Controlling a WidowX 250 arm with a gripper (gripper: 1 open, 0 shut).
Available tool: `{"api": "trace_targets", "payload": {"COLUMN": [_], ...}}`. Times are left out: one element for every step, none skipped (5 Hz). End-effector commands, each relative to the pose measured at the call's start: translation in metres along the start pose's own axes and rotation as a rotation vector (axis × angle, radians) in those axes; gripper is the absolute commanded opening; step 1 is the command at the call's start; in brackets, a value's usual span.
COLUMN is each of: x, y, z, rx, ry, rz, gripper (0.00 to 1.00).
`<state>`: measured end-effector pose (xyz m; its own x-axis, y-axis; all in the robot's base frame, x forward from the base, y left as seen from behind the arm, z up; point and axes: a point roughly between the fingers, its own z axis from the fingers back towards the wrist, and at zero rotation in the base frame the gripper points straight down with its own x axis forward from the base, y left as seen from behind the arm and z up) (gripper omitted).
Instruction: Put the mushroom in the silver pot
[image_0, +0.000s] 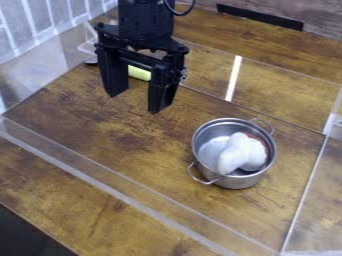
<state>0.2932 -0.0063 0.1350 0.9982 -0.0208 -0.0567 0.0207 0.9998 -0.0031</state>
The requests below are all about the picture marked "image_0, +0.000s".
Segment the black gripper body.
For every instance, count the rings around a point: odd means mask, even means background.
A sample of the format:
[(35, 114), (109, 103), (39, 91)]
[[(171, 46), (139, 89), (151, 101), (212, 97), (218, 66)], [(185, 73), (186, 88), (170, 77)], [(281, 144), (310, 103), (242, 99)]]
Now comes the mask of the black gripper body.
[(175, 0), (118, 0), (119, 23), (95, 26), (103, 75), (129, 73), (122, 58), (142, 69), (166, 63), (175, 74), (183, 72), (189, 48), (173, 39), (174, 17), (186, 16), (190, 11), (178, 12), (174, 7)]

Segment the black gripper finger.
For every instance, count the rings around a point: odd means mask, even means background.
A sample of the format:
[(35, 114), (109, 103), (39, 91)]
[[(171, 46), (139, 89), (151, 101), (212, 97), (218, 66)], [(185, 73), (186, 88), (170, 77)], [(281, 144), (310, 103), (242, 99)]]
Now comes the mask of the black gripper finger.
[(97, 54), (105, 90), (115, 97), (129, 89), (129, 64), (121, 60), (117, 50), (98, 46)]
[(149, 111), (159, 113), (174, 101), (181, 80), (185, 74), (181, 70), (166, 65), (157, 65), (153, 69), (149, 83)]

